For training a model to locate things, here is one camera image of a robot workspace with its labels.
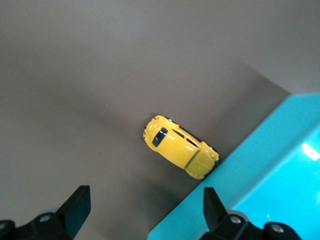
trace turquoise plastic surface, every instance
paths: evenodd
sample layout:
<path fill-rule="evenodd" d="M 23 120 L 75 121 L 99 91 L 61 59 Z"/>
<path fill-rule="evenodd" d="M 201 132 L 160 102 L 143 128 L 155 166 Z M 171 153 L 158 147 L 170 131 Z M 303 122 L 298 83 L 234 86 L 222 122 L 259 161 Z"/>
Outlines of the turquoise plastic surface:
<path fill-rule="evenodd" d="M 305 240 L 320 239 L 320 94 L 288 97 L 225 161 L 148 235 L 148 240 L 199 240 L 208 231 L 204 187 L 226 209 L 257 227 L 291 226 Z"/>

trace gray surface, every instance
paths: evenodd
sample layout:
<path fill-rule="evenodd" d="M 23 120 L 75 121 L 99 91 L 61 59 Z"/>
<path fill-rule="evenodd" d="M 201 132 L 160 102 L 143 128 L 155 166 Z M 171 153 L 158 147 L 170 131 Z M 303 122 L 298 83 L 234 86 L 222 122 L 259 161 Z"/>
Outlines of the gray surface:
<path fill-rule="evenodd" d="M 89 184 L 76 239 L 145 239 L 199 181 L 143 126 L 170 116 L 225 158 L 289 92 L 320 90 L 319 16 L 318 1 L 1 1 L 1 219 Z"/>

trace toy car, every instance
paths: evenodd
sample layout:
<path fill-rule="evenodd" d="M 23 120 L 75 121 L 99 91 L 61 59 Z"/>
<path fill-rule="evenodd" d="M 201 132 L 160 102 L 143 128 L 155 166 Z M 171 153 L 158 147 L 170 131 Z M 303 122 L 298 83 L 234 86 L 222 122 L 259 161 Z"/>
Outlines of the toy car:
<path fill-rule="evenodd" d="M 165 116 L 155 116 L 143 132 L 145 143 L 191 177 L 203 179 L 219 160 L 217 151 Z"/>

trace yellow toy car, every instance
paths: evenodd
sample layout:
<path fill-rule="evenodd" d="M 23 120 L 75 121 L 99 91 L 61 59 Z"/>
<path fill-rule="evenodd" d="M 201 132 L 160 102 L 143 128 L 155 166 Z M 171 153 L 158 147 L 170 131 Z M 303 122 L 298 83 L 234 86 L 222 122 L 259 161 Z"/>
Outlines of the yellow toy car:
<path fill-rule="evenodd" d="M 219 160 L 217 151 L 165 116 L 155 116 L 143 132 L 145 143 L 191 177 L 203 179 Z"/>

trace turquoise block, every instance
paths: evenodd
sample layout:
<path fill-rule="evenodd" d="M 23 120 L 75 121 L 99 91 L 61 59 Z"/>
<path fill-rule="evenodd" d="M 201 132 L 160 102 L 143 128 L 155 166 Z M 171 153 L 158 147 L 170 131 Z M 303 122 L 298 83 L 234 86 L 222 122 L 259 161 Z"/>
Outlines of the turquoise block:
<path fill-rule="evenodd" d="M 291 226 L 302 239 L 320 238 L 320 94 L 289 96 L 148 235 L 148 240 L 198 240 L 208 231 L 204 187 L 226 209 L 259 228 Z"/>

